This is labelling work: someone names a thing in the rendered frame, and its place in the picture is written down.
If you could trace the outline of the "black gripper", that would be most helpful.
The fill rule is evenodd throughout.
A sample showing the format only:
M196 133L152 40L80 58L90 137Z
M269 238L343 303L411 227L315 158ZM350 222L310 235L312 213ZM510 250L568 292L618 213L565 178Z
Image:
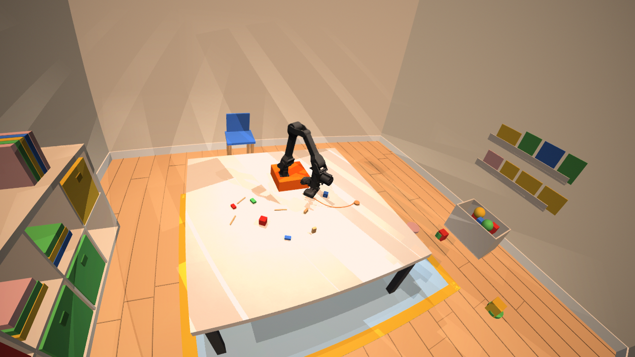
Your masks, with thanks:
M320 189L320 183L321 185L323 185L322 181L319 180L313 180L312 178L310 178L310 189L306 189L303 193L304 196L310 197L311 199L313 199L313 197L316 195L316 193L319 191Z

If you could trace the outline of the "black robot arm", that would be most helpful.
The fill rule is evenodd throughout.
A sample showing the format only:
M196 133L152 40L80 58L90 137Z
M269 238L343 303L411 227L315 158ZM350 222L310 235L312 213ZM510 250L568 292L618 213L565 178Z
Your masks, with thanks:
M288 124L287 132L289 134L286 151L284 156L281 158L280 163L277 164L277 167L280 169L279 175L280 177L288 177L288 167L294 163L295 158L293 158L292 154L294 151L294 146L296 142L297 136L303 137L303 140L308 148L308 151L311 156L311 167L312 171L311 177L303 177L300 180L301 185L307 184L310 186L310 178L313 180L322 181L322 183L330 186L332 181L334 180L332 175L327 173L327 165L323 156L318 152L315 141L311 136L311 131L305 127L305 125L301 124L299 121ZM323 167L323 169L321 169Z

